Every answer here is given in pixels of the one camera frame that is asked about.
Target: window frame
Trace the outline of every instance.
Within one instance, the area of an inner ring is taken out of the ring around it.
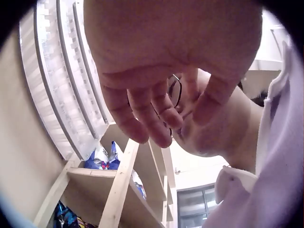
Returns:
[[[214,186],[215,186],[215,183],[211,183],[211,184],[207,184],[207,185],[202,185],[202,186],[197,186],[197,187],[185,188],[185,189],[179,189],[179,190],[177,190],[178,228],[181,228],[181,218],[194,217],[194,216],[200,216],[200,215],[205,215],[205,214],[207,215],[207,218],[208,218],[210,212],[209,212],[209,208],[208,208],[208,205],[207,205],[207,199],[206,199],[206,193],[205,193],[205,191],[214,188]],[[196,214],[192,214],[192,215],[185,215],[185,216],[181,216],[180,215],[180,207],[178,205],[178,202],[179,202],[178,195],[181,192],[188,192],[188,191],[191,191],[191,192],[202,192],[203,193],[204,204],[205,204],[205,209],[206,209],[205,212],[200,212],[200,213],[196,213]]]

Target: eyeglass frame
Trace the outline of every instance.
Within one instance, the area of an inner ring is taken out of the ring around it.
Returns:
[[[175,74],[172,74],[172,75],[173,75],[173,77],[175,77],[175,79],[177,80],[177,82],[179,83],[179,86],[180,86],[178,99],[177,99],[176,105],[174,106],[174,108],[176,108],[179,104],[180,99],[181,99],[182,84],[181,84],[181,81],[179,80],[179,78]],[[172,129],[169,128],[169,130],[170,130],[170,136],[172,137]]]

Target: finger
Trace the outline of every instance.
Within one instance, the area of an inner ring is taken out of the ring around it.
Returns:
[[[188,67],[183,74],[187,96],[190,100],[195,101],[199,96],[197,87],[198,68]]]
[[[183,119],[174,108],[167,91],[167,80],[154,85],[152,87],[151,103],[161,119],[168,124],[170,128],[179,129],[183,124]]]
[[[223,81],[211,75],[204,93],[195,105],[193,120],[200,125],[208,123],[227,103],[237,83],[237,81]]]
[[[128,97],[135,116],[145,126],[149,136],[160,147],[168,147],[172,143],[172,139],[151,104],[151,89],[130,89]]]
[[[112,89],[103,85],[101,86],[101,90],[105,104],[122,132],[138,143],[146,143],[149,139],[148,132],[145,127],[135,119],[132,109],[128,104],[127,90]]]

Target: chin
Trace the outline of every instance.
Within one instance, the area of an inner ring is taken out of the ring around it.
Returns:
[[[173,134],[175,141],[178,145],[185,150],[186,152],[200,157],[214,157],[219,155],[214,150],[200,150],[199,148],[195,148],[194,143],[191,140],[183,141],[178,135]]]

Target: lavender fabric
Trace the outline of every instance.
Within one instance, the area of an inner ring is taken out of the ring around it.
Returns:
[[[292,45],[285,45],[284,61],[265,101],[258,179],[248,192],[240,179],[223,174],[221,180],[229,179],[227,192],[203,228],[283,227],[303,197],[303,63]]]

